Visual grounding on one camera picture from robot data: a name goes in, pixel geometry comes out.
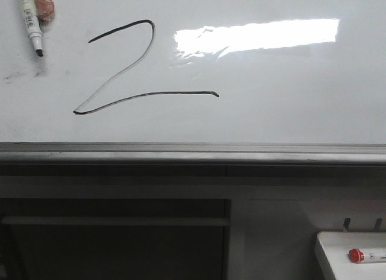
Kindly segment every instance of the dry erase marker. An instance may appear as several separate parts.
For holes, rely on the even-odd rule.
[[[36,16],[35,2],[34,0],[20,0],[20,5],[27,35],[31,39],[37,55],[43,57],[43,34]]]
[[[386,262],[386,248],[352,249],[349,258],[354,263]]]

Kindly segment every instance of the metal ledge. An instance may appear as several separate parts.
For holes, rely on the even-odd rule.
[[[386,165],[386,145],[4,142],[0,164]]]

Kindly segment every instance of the white surface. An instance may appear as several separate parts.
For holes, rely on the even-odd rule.
[[[335,276],[326,280],[384,280],[386,263],[355,264],[351,263],[348,254],[354,248],[385,246],[386,233],[320,232],[315,252],[325,275],[331,275],[332,272]]]
[[[54,1],[39,59],[17,0],[2,0],[0,141],[386,143],[386,0]],[[149,55],[89,107],[220,98],[74,115],[141,55],[150,26],[88,40],[140,19],[156,24]]]

